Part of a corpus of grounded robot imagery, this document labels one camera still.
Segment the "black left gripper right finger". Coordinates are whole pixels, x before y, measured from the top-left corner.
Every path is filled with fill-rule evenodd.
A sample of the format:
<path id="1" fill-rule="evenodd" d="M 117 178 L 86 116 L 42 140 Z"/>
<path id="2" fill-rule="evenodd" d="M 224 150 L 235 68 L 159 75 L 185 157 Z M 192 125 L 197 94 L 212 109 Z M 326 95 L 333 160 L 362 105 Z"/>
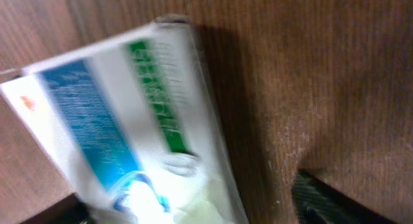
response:
<path id="1" fill-rule="evenodd" d="M 332 188 L 305 170 L 292 185 L 294 208 L 306 224 L 394 224 L 394 222 Z"/>

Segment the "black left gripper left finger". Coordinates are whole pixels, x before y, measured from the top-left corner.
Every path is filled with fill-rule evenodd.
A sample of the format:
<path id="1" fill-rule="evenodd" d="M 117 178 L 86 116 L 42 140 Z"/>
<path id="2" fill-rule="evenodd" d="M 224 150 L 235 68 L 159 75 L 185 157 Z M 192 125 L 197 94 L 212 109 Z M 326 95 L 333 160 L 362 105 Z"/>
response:
<path id="1" fill-rule="evenodd" d="M 87 206 L 71 194 L 21 224 L 94 224 L 94 219 Z"/>

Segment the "white Panadol box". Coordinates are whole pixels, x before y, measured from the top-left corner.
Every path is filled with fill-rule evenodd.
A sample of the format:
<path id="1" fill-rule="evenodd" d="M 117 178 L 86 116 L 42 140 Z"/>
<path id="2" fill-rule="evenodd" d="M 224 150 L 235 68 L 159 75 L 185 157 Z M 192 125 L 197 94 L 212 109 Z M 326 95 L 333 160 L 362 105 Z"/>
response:
<path id="1" fill-rule="evenodd" d="M 93 223 L 246 223 L 192 25 L 169 14 L 1 93 Z"/>

